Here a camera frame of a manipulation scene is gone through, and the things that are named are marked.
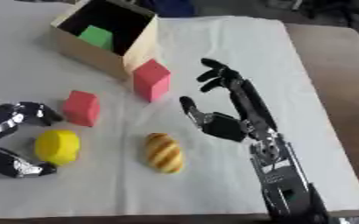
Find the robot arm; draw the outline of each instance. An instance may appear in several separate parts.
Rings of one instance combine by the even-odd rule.
[[[23,101],[18,104],[0,105],[0,138],[18,130],[21,123],[50,126],[62,121],[62,117],[45,104]],[[12,177],[37,177],[55,173],[57,168],[50,163],[33,164],[18,154],[0,148],[0,173]]]
[[[199,82],[209,81],[201,92],[226,88],[240,119],[218,112],[202,113],[186,96],[179,101],[186,115],[204,133],[237,142],[249,137],[251,162],[272,220],[278,223],[339,223],[328,216],[320,195],[307,181],[292,146],[278,133],[276,123],[251,82],[218,61],[202,59],[201,63],[212,68],[197,79]]]

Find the cube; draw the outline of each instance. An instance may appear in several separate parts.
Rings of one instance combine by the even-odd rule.
[[[87,29],[79,35],[79,39],[106,50],[111,51],[113,48],[113,34],[110,31],[103,30],[93,25],[89,25]]]
[[[136,93],[148,102],[157,100],[169,90],[170,72],[156,60],[151,59],[133,72]]]
[[[63,110],[69,122],[93,127],[99,116],[99,100],[94,94],[74,90],[65,101]]]

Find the red cube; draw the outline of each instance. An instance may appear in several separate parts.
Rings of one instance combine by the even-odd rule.
[[[138,67],[133,75],[135,92],[148,102],[157,100],[169,90],[170,72],[154,59]]]
[[[65,101],[63,110],[69,122],[93,127],[99,116],[99,100],[94,94],[74,90]]]

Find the green cube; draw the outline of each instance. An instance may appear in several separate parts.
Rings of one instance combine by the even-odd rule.
[[[93,46],[98,46],[103,49],[112,49],[113,34],[110,31],[103,30],[93,25],[89,25],[87,29],[79,36],[82,39]]]

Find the white paper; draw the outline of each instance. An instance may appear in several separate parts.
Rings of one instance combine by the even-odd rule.
[[[49,24],[66,7],[0,0],[0,104],[35,101],[60,109],[77,89],[99,96],[101,115],[94,128],[66,122],[51,128],[81,138],[78,160],[58,174],[0,177],[0,217],[265,213],[247,144],[206,136],[182,113],[178,98],[188,95],[205,112],[236,116],[224,89],[199,92],[195,78],[207,71],[202,57],[251,79],[328,210],[359,209],[359,182],[281,23],[160,19],[158,60],[172,72],[171,90],[148,104],[112,77],[54,51]],[[45,130],[22,127],[4,145],[31,154],[32,138]],[[179,142],[181,173],[160,174],[146,165],[144,138],[152,132]]]

